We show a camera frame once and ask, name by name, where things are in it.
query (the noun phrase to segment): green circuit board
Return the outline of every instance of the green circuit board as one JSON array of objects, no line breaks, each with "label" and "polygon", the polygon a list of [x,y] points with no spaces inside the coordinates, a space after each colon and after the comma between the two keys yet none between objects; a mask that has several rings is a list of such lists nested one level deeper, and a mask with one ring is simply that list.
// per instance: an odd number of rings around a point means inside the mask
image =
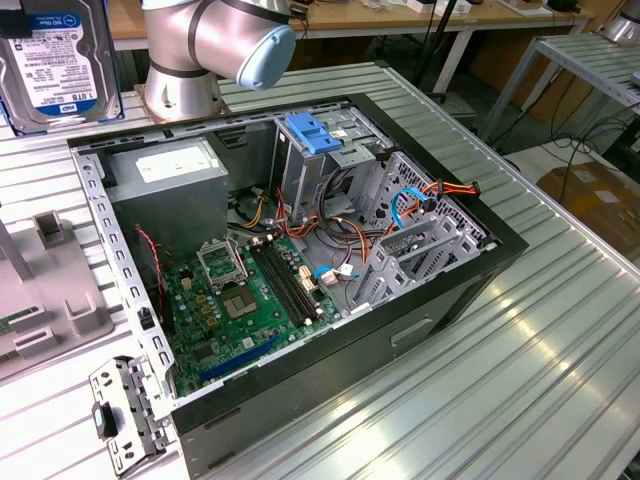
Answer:
[{"label": "green circuit board", "polygon": [[[276,239],[273,246],[283,259],[286,257],[287,264],[293,262],[292,269],[304,265],[288,238]],[[180,397],[202,387],[202,372],[228,365],[225,362],[233,359],[241,360],[242,354],[251,351],[251,355],[261,346],[265,349],[264,355],[272,353],[341,318],[330,297],[319,290],[308,298],[322,314],[311,325],[293,322],[256,264],[252,251],[241,247],[239,252],[248,273],[247,280],[228,284],[217,292],[212,290],[197,258],[164,274],[174,321],[173,333],[165,329],[165,334],[175,357],[172,373]],[[206,257],[210,273],[228,273],[230,263],[224,255]],[[190,276],[188,288],[183,282],[185,271]],[[298,283],[302,281],[298,275],[291,275]],[[226,376],[257,358],[240,361],[235,368],[215,378]]]}]

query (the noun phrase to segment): table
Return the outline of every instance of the table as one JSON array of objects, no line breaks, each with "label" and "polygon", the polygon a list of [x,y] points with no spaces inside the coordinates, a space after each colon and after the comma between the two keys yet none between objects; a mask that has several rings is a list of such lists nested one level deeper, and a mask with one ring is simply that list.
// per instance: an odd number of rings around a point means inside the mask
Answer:
[{"label": "table", "polygon": [[[210,479],[616,478],[640,448],[640,272],[390,68],[367,63],[287,73],[271,90],[230,82],[235,111],[363,92],[529,243],[463,319],[236,457]],[[0,128],[0,218],[26,228],[59,209],[75,225],[116,324],[112,334],[0,388],[7,478],[111,479],[90,416],[87,376],[139,355],[64,145],[147,125],[127,119],[14,139]],[[184,480],[179,454],[136,480]]]},{"label": "table", "polygon": [[[299,20],[292,19],[291,26],[296,30],[298,38],[303,35],[305,38],[366,37],[425,33],[429,18],[428,14],[421,15],[402,6],[375,12],[359,0],[351,0],[347,4],[316,2],[309,6],[309,28],[306,33]],[[457,35],[434,92],[442,93],[447,90],[475,31],[571,26],[571,34],[577,34],[582,32],[591,18],[593,13],[585,9],[579,14],[555,12],[547,16],[523,17],[496,0],[485,0],[482,5],[473,6],[468,15],[452,16],[447,24],[445,31],[457,32]],[[139,2],[110,0],[109,23],[117,50],[148,48],[144,15]],[[439,23],[436,15],[432,32]]]},{"label": "table", "polygon": [[[640,88],[631,82],[631,74],[640,71],[640,47],[620,47],[596,33],[542,37],[531,43],[502,90],[481,133],[483,140],[495,129],[538,54],[549,58],[552,64],[534,87],[530,100],[542,93],[558,69],[564,68],[600,90],[604,100],[609,97],[625,107],[636,106],[632,110],[640,112]],[[600,114],[602,107],[602,102],[595,105],[590,120]]]}]

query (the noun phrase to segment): hard drive label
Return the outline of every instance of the hard drive label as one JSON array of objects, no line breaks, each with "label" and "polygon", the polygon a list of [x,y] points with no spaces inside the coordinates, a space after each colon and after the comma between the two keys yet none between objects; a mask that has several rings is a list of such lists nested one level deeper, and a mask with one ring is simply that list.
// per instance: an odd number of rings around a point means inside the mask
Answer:
[{"label": "hard drive label", "polygon": [[91,62],[78,51],[84,30],[73,13],[29,15],[32,38],[11,49],[32,105],[46,115],[80,113],[98,96]]}]

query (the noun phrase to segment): cardboard box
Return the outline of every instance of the cardboard box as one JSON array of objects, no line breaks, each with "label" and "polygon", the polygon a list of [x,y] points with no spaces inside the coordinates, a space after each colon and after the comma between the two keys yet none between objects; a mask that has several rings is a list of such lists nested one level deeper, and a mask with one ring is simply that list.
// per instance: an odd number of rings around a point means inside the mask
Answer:
[{"label": "cardboard box", "polygon": [[[556,201],[565,167],[538,186]],[[640,258],[640,195],[598,162],[571,167],[562,206],[632,262]]]}]

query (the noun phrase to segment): metal bracket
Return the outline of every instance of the metal bracket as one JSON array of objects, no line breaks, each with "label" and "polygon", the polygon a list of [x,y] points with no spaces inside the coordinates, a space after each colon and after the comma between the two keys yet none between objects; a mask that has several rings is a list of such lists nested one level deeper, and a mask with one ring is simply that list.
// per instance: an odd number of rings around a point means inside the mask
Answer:
[{"label": "metal bracket", "polygon": [[[143,358],[116,357],[89,376],[98,436],[107,441],[118,477],[156,460],[170,443],[154,418],[148,390],[156,380],[146,363]],[[114,425],[106,424],[111,420]]]}]

